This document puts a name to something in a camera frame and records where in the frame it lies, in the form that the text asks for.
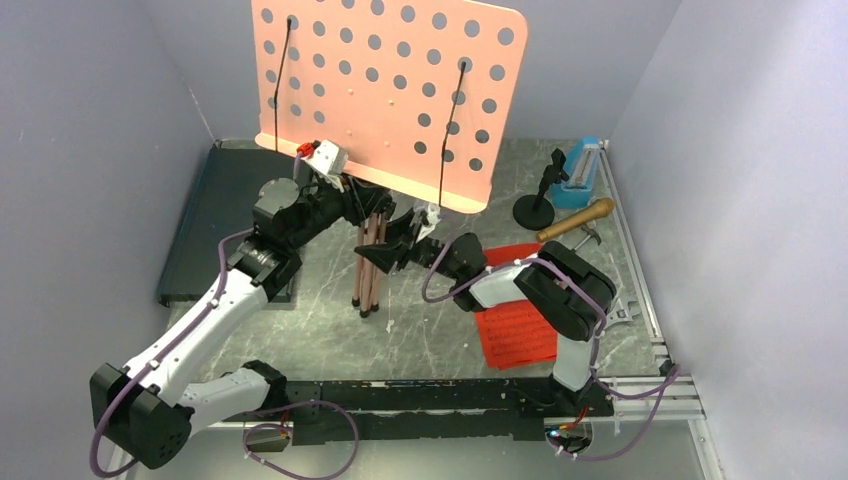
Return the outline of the black microphone stand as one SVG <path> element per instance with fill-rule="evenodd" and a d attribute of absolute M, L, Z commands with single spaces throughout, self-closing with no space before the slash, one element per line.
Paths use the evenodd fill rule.
<path fill-rule="evenodd" d="M 551 163 L 543 170 L 537 192 L 524 195 L 515 201 L 512 215 L 520 227 L 539 231 L 553 223 L 554 206 L 546 199 L 546 194 L 552 185 L 570 179 L 570 175 L 564 170 L 566 160 L 566 154 L 560 148 L 555 148 L 551 153 Z"/>

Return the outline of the pink music stand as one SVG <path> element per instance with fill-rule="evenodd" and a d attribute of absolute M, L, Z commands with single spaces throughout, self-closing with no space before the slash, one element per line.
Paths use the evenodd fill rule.
<path fill-rule="evenodd" d="M 258 146 L 296 158 L 304 143 L 345 148 L 343 175 L 387 188 L 389 213 L 474 214 L 491 182 L 525 53 L 514 9 L 477 1 L 255 1 Z"/>

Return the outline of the red sheet music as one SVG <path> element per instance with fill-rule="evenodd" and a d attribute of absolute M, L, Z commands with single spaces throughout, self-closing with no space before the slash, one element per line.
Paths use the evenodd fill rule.
<path fill-rule="evenodd" d="M 557 334 L 529 301 L 497 305 L 476 313 L 475 320 L 488 367 L 506 370 L 555 360 Z"/>

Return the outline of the blue metronome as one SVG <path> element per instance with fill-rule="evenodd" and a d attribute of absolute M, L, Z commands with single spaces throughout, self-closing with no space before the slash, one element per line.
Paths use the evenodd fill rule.
<path fill-rule="evenodd" d="M 590 203 L 601 142 L 596 137 L 583 137 L 566 154 L 563 172 L 567 179 L 549 189 L 551 202 L 557 209 L 582 209 Z"/>

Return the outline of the gold microphone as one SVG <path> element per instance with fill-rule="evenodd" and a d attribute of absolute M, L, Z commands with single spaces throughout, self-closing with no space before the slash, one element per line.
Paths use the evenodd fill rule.
<path fill-rule="evenodd" d="M 537 242 L 552 240 L 591 221 L 608 216 L 614 211 L 615 207 L 616 203 L 611 198 L 598 199 L 576 213 L 540 230 L 536 233 L 535 239 Z"/>

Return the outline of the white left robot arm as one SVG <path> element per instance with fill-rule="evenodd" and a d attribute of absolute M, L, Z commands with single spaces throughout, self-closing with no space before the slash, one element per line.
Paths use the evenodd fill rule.
<path fill-rule="evenodd" d="M 201 299 L 124 366 L 105 363 L 92 375 L 92 472 L 106 479 L 127 470 L 100 466 L 103 438 L 134 463 L 156 469 L 213 423 L 246 412 L 272 420 L 291 408 L 286 377 L 262 361 L 206 383 L 193 382 L 194 372 L 291 283 L 302 265 L 301 247 L 340 219 L 359 225 L 392 209 L 387 188 L 348 175 L 338 184 L 317 180 L 306 187 L 286 178 L 267 182 L 253 206 L 252 227 L 234 236 L 240 243 L 233 254 L 219 242 L 219 274 Z"/>

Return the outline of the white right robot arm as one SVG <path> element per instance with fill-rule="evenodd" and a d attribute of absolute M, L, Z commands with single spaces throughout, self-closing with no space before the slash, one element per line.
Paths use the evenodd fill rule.
<path fill-rule="evenodd" d="M 452 300 L 461 310 L 481 313 L 526 301 L 556 332 L 555 383 L 551 401 L 557 411 L 574 415 L 590 399 L 597 368 L 596 338 L 616 297 L 614 283 L 571 249 L 549 241 L 535 253 L 493 265 L 477 235 L 454 233 L 445 240 L 421 237 L 411 213 L 389 223 L 380 243 L 358 245 L 355 252 L 385 274 L 413 263 L 427 280 L 441 275 L 452 289 L 425 302 Z"/>

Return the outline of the dark blue audio receiver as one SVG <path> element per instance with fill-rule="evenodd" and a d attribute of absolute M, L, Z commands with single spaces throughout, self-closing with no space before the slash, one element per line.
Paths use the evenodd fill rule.
<path fill-rule="evenodd" d="M 293 159 L 261 148 L 212 147 L 193 186 L 163 274 L 158 303 L 195 302 L 219 274 L 219 242 L 253 225 L 263 185 L 292 177 Z"/>

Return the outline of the small black hammer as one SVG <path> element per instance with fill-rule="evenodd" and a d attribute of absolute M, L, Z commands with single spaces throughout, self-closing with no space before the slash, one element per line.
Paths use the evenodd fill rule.
<path fill-rule="evenodd" d="M 573 252 L 577 253 L 582 247 L 589 243 L 594 243 L 595 245 L 602 244 L 602 237 L 595 228 L 588 225 L 582 225 L 580 230 L 584 233 L 584 237 L 572 248 Z"/>

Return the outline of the red adjustable wrench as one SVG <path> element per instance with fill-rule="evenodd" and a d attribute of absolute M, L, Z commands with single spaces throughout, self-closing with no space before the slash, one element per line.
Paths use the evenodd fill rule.
<path fill-rule="evenodd" d="M 629 296 L 618 296 L 610 307 L 607 314 L 606 330 L 621 324 L 631 323 L 641 315 L 639 302 Z"/>

